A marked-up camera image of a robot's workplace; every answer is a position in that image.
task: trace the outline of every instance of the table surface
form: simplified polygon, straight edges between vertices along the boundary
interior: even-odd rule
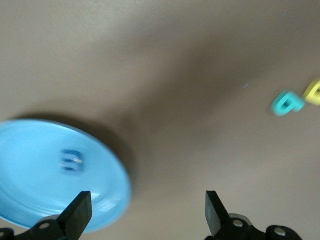
[[[315,0],[2,1],[0,120],[67,116],[125,162],[129,210],[83,240],[203,240],[206,190],[318,239],[320,107],[270,105],[320,76],[319,26]]]

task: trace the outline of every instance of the round blue dish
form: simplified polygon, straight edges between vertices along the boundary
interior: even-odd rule
[[[0,217],[31,228],[59,215],[81,191],[91,191],[85,232],[118,220],[131,201],[129,176],[102,142],[77,128],[42,120],[0,124]]]

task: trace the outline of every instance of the blue plate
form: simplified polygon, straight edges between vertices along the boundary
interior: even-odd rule
[[[102,142],[57,122],[0,124],[1,218],[29,229],[59,215],[81,191],[92,197],[87,233],[111,225],[129,207],[129,176]]]

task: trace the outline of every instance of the plate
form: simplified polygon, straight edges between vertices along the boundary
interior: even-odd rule
[[[90,191],[92,219],[85,232],[117,221],[131,201],[131,183],[117,156],[86,132],[57,122],[0,124],[0,217],[23,228],[59,215]]]

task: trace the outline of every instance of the robotic claw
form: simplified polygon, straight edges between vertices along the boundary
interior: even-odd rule
[[[228,214],[215,191],[206,192],[205,216],[212,236],[206,240],[302,240],[285,226],[257,230],[245,217]],[[78,240],[92,217],[91,193],[81,192],[56,220],[43,220],[21,235],[0,228],[0,240]]]

